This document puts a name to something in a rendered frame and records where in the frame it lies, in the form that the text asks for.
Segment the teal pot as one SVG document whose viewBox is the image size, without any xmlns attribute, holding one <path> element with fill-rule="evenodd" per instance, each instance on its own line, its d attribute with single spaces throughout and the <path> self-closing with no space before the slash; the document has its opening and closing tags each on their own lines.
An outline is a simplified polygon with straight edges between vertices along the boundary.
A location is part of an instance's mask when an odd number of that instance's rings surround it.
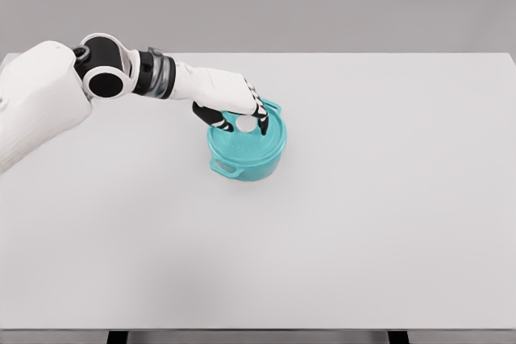
<svg viewBox="0 0 516 344">
<path fill-rule="evenodd" d="M 278 105 L 275 102 L 271 102 L 269 100 L 263 100 L 264 107 L 266 103 Z M 210 160 L 210 168 L 217 172 L 219 175 L 224 176 L 228 179 L 233 180 L 241 180 L 241 181 L 256 181 L 261 180 L 269 175 L 271 175 L 279 164 L 281 156 L 278 157 L 275 161 L 270 162 L 265 165 L 261 165 L 254 168 L 229 168 L 226 165 L 218 164 L 215 162 L 212 154 Z"/>
</svg>

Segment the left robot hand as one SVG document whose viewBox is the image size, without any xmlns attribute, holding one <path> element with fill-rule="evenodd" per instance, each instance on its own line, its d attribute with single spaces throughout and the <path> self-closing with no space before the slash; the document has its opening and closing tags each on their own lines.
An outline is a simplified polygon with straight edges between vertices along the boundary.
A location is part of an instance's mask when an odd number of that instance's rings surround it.
<svg viewBox="0 0 516 344">
<path fill-rule="evenodd" d="M 233 132 L 234 126 L 223 115 L 229 112 L 256 118 L 260 133 L 267 134 L 268 112 L 256 89 L 242 74 L 195 68 L 192 88 L 192 110 L 208 126 Z"/>
</svg>

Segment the teal pot lid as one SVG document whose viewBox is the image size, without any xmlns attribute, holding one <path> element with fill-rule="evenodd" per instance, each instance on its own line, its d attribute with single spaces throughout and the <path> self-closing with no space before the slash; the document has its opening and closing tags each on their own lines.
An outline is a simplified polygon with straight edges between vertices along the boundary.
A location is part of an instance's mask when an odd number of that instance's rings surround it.
<svg viewBox="0 0 516 344">
<path fill-rule="evenodd" d="M 224 118 L 234 127 L 232 132 L 210 127 L 207 142 L 216 163 L 229 168 L 254 168 L 275 161 L 281 156 L 287 141 L 285 122 L 281 108 L 265 104 L 268 111 L 268 130 L 266 135 L 256 126 L 250 132 L 242 132 L 236 125 L 243 115 L 224 112 Z"/>
</svg>

